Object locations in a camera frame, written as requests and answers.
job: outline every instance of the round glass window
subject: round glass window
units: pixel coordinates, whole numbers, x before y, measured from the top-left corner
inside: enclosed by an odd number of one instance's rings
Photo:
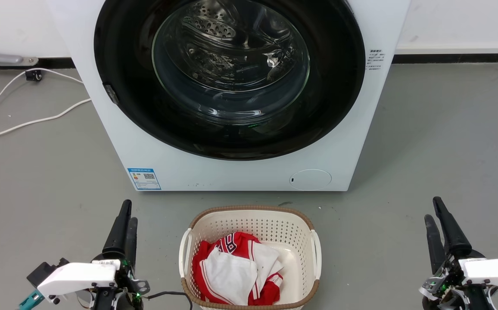
[[[250,0],[201,0],[174,11],[152,46],[155,73],[176,104],[218,124],[269,120],[294,102],[310,72],[301,34]]]

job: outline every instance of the white washing machine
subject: white washing machine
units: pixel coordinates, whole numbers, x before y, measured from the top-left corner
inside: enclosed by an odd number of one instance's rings
[[[410,0],[48,0],[140,191],[344,191]]]

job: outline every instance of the blue and white sticker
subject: blue and white sticker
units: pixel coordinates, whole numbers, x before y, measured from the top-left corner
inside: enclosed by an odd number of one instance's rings
[[[157,180],[155,171],[153,169],[140,169],[130,167],[128,174],[134,182],[137,190],[161,190],[161,185]]]

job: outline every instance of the white plastic basket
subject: white plastic basket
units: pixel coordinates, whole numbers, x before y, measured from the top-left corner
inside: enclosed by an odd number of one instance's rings
[[[192,279],[192,258],[201,241],[214,243],[233,232],[257,237],[280,252],[284,278],[280,300],[272,306],[233,306],[202,301]],[[269,206],[211,208],[199,214],[184,233],[178,254],[182,287],[192,302],[203,309],[285,310],[301,309],[316,293],[322,271],[320,239],[301,212]]]

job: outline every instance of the red and white clothing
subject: red and white clothing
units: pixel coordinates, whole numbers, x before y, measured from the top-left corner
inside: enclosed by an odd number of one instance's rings
[[[250,234],[202,241],[192,269],[201,300],[238,306],[269,306],[280,298],[279,253]]]

